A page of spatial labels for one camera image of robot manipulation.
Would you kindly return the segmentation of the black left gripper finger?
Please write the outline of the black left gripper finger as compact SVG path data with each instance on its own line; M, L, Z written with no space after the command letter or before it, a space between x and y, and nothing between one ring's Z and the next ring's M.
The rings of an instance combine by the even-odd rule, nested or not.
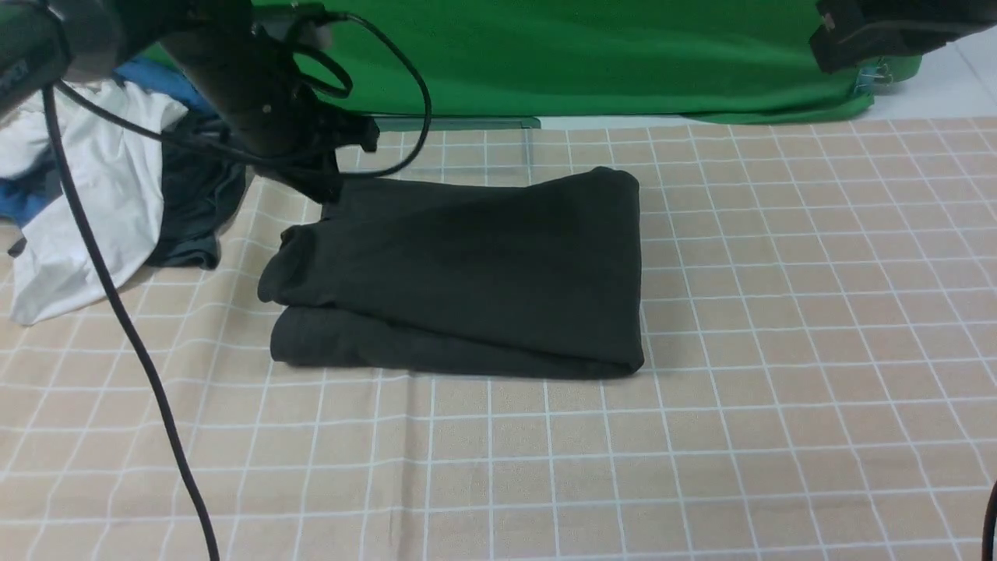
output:
M335 168L277 168L272 170L272 178L318 205L337 202L344 182L342 174Z

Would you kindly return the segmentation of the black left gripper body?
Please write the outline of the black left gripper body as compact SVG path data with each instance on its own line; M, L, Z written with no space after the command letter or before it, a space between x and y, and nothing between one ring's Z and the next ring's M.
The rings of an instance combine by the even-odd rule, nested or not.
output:
M352 92L345 68L320 48L319 31L347 20L321 3L192 1L161 49L264 169L337 173L339 148L374 152L374 118L325 102Z

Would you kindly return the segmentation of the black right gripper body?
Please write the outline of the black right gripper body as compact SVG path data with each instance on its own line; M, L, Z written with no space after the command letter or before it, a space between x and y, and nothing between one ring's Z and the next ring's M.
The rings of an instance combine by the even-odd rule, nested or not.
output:
M823 73L925 55L996 25L994 1L819 1L816 9L809 47Z

